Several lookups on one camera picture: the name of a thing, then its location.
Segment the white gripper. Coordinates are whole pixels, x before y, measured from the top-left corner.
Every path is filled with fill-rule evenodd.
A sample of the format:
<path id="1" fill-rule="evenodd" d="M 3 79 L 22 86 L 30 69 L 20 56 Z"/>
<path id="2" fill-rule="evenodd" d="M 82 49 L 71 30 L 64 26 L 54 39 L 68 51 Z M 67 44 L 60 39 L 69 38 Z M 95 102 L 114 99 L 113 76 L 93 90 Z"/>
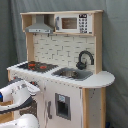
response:
<path id="1" fill-rule="evenodd" d="M 23 87 L 26 87 L 27 90 L 29 91 L 29 93 L 32 95 L 32 96 L 35 96 L 39 91 L 40 89 L 34 85 L 32 85 L 31 83 L 27 82 L 26 80 L 23 80 L 21 78 L 16 78 L 16 79 L 13 79 L 9 82 L 9 85 L 14 88 L 14 87 L 17 87 L 17 88 L 23 88 Z"/>

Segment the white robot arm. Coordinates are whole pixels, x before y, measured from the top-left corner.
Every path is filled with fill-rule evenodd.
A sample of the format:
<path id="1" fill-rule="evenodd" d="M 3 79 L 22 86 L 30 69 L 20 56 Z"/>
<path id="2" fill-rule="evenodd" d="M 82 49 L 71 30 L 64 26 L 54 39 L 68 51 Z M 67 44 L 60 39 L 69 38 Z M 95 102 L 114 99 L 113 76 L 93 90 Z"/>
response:
<path id="1" fill-rule="evenodd" d="M 9 81 L 6 87 L 0 89 L 0 102 L 12 101 L 12 104 L 0 105 L 0 114 L 29 107 L 33 101 L 32 96 L 39 91 L 38 87 L 21 78 Z"/>

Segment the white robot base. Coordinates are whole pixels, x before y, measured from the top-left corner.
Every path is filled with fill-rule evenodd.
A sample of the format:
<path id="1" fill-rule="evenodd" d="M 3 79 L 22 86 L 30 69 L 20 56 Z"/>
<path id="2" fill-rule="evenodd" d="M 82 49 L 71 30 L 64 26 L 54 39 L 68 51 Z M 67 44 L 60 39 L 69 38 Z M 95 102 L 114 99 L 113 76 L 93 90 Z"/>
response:
<path id="1" fill-rule="evenodd" d="M 1 123 L 0 128 L 39 128 L 39 122 L 33 114 L 24 114 L 16 120 Z"/>

